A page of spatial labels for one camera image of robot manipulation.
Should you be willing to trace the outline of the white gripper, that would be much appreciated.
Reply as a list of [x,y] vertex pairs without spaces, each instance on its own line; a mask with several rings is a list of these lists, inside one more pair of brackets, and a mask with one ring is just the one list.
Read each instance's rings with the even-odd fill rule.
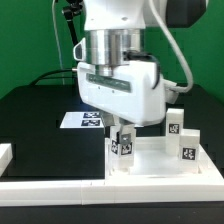
[[165,117],[165,87],[155,62],[130,61],[116,67],[112,77],[97,75],[94,65],[80,62],[78,86],[84,103],[103,110],[105,127],[115,125],[113,115],[124,119],[119,128],[121,145],[132,142],[134,124],[158,124]]

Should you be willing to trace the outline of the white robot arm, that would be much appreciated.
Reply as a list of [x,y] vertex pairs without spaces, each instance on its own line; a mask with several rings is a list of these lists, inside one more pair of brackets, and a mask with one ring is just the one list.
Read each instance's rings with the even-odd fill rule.
[[[160,123],[166,103],[193,86],[192,72],[169,32],[188,28],[209,0],[84,0],[85,37],[74,47],[82,100],[119,118],[115,138],[134,140],[135,124]],[[187,85],[165,80],[158,59],[143,50],[144,29],[159,27],[186,75]]]

